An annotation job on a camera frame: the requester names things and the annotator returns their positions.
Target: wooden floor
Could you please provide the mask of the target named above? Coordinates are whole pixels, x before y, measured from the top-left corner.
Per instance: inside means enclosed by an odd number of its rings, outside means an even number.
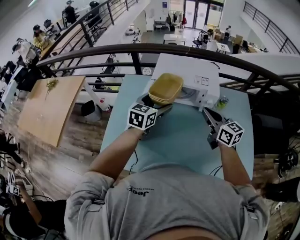
[[[75,105],[60,147],[55,148],[17,128],[23,105],[24,99],[15,100],[0,128],[10,132],[21,143],[21,156],[25,161],[30,161],[31,172],[26,175],[34,185],[35,194],[45,194],[54,200],[66,199],[91,161],[99,153],[110,114],[105,113],[99,122],[88,122],[80,116],[81,106]],[[255,159],[253,184],[258,191],[267,181],[278,182],[277,166],[273,164],[275,157],[268,155]],[[300,176],[300,168],[297,167],[289,172],[287,178],[298,176]],[[266,203],[273,213],[277,203],[269,200],[266,200]],[[283,226],[296,222],[300,213],[299,207],[299,203],[286,203],[282,206],[280,213],[283,224],[279,212],[270,217],[268,228],[270,240],[276,239]]]

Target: metal railing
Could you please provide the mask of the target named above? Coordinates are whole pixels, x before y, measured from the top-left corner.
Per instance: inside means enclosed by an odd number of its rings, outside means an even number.
[[[87,44],[89,47],[93,47],[94,43],[101,37],[101,35],[106,31],[106,29],[125,11],[129,11],[130,7],[137,3],[138,0],[107,0],[104,3],[100,4],[96,8],[89,11],[83,17],[78,19],[74,24],[72,24],[48,49],[48,51],[43,55],[41,60],[44,60],[53,53],[54,49],[61,43],[66,36],[75,29],[76,26],[80,25],[81,28],[71,36],[64,44],[53,55],[60,55],[65,52],[65,49],[68,45],[71,46],[69,52],[74,50],[81,50]],[[76,42],[72,42],[77,36],[80,38]],[[75,58],[71,59],[67,64],[67,68],[70,66],[78,66],[83,58],[79,58],[75,64],[72,64]],[[60,69],[65,61],[61,61],[56,66],[57,69]]]
[[[279,48],[280,53],[300,54],[296,46],[291,42],[287,35],[265,14],[253,7],[251,4],[245,2],[244,10],[253,21],[255,21],[266,34],[274,41]]]
[[[52,71],[49,68],[49,65],[65,61],[71,60],[75,58],[83,58],[95,55],[106,55],[106,54],[118,54],[118,53],[128,53],[132,57],[133,62],[115,62],[115,63],[94,63],[88,65],[79,65],[74,67],[67,67],[56,69]],[[55,73],[59,71],[65,70],[74,70],[79,68],[99,68],[99,67],[134,67],[135,73],[137,75],[142,75],[142,67],[151,67],[154,68],[156,63],[144,63],[140,61],[139,54],[140,53],[167,53],[185,57],[192,57],[197,59],[209,60],[215,63],[222,63],[232,67],[240,68],[246,70],[250,73],[250,77],[248,79],[242,79],[237,76],[228,75],[219,72],[219,76],[222,78],[233,80],[228,84],[221,84],[224,87],[235,89],[238,91],[246,92],[247,94],[262,96],[266,92],[272,92],[281,95],[280,91],[276,91],[272,89],[272,86],[283,86],[287,88],[291,93],[300,95],[300,89],[296,87],[294,84],[298,82],[289,82],[285,80],[283,77],[278,76],[277,74],[268,71],[258,65],[247,62],[242,59],[238,59],[232,56],[228,56],[225,54],[220,54],[218,52],[213,52],[204,49],[197,49],[186,46],[174,46],[174,45],[164,45],[164,44],[119,44],[119,45],[107,45],[100,47],[93,47],[82,49],[79,51],[68,52],[65,54],[61,54],[52,58],[45,59],[37,64],[39,68],[46,74],[47,77],[55,76]],[[125,74],[87,74],[86,77],[124,77]],[[300,78],[299,75],[288,75],[284,76],[287,78],[293,79],[293,81],[298,81]],[[121,86],[121,83],[89,83],[90,85],[100,85],[100,86]],[[258,88],[259,91],[256,93],[251,92],[251,89]],[[111,92],[117,93],[117,90],[94,90],[96,92]]]

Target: table leg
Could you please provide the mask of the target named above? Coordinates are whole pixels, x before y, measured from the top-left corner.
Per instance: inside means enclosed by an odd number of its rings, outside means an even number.
[[[101,99],[97,96],[97,94],[93,91],[91,86],[88,85],[86,80],[84,80],[83,84],[84,89],[90,95],[95,104],[97,104],[103,111],[108,111],[110,109],[109,105],[105,101],[101,101]]]
[[[59,24],[58,22],[56,22],[56,25],[58,26],[58,29],[59,29],[60,31],[62,31],[61,26],[60,26],[60,24]]]

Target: trash can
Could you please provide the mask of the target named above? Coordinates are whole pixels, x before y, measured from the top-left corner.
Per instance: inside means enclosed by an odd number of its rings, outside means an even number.
[[[95,122],[101,119],[101,111],[92,100],[81,106],[81,115],[88,121]]]

